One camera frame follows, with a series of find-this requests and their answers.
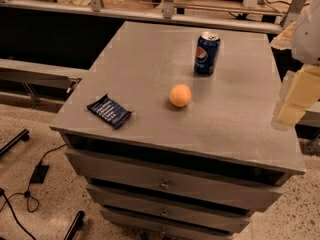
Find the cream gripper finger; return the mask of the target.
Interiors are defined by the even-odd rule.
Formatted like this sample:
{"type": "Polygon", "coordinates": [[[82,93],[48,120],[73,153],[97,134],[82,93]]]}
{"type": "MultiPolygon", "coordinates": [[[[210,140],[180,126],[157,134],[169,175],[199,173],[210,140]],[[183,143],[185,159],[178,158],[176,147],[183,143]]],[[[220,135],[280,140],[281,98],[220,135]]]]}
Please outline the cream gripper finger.
{"type": "Polygon", "coordinates": [[[280,131],[294,127],[320,99],[320,66],[304,64],[288,71],[282,81],[271,126],[280,131]]]}

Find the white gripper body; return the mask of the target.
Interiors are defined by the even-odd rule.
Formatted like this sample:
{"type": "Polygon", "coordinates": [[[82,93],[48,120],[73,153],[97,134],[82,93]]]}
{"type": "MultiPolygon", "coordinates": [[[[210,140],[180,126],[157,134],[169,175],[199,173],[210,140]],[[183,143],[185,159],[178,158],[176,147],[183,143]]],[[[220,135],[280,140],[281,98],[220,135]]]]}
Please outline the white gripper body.
{"type": "Polygon", "coordinates": [[[320,0],[312,0],[298,17],[291,45],[294,59],[304,64],[320,64],[320,0]]]}

